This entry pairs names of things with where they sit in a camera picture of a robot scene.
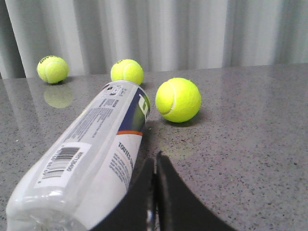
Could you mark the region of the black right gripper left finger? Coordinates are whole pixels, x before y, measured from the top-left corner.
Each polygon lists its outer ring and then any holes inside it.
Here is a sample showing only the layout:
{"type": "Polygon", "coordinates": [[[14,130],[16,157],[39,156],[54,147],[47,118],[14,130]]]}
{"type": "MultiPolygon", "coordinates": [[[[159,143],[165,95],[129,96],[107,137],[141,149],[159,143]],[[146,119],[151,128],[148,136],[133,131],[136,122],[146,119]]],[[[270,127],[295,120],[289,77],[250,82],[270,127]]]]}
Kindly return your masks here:
{"type": "Polygon", "coordinates": [[[145,159],[132,187],[94,231],[154,230],[154,160],[145,159]]]}

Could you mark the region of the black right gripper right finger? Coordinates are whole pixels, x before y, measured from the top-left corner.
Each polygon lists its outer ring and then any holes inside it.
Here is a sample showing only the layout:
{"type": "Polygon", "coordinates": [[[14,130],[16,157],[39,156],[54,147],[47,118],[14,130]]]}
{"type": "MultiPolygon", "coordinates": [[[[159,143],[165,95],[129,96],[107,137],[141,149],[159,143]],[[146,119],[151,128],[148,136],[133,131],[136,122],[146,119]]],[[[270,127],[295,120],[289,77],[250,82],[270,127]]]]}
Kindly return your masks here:
{"type": "Polygon", "coordinates": [[[156,197],[162,231],[233,231],[192,193],[168,156],[156,156],[156,197]]]}

